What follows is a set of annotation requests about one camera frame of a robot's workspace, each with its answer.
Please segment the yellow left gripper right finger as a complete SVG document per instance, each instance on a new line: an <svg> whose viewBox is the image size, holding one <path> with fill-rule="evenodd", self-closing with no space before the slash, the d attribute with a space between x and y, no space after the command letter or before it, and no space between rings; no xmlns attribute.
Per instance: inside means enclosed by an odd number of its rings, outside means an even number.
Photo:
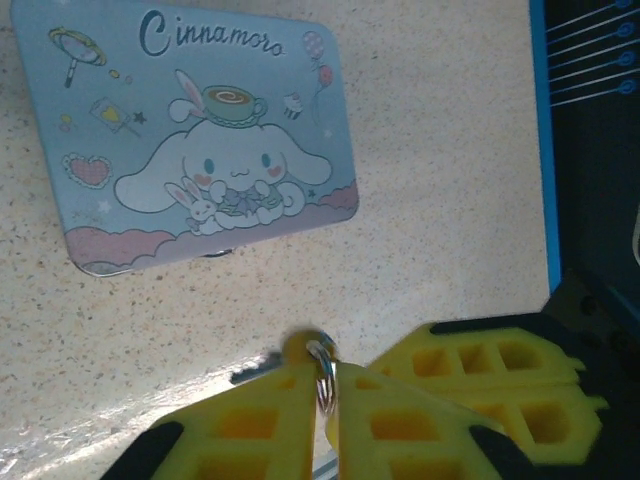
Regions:
<svg viewBox="0 0 640 480"><path fill-rule="evenodd" d="M527 479L495 420L364 367L336 366L341 479Z"/></svg>

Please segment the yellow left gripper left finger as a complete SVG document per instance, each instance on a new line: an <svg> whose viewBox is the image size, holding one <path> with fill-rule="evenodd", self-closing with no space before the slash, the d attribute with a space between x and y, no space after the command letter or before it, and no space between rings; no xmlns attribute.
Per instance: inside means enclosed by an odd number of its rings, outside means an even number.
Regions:
<svg viewBox="0 0 640 480"><path fill-rule="evenodd" d="M309 479L315 416L315 366L286 365L158 419L103 476Z"/></svg>

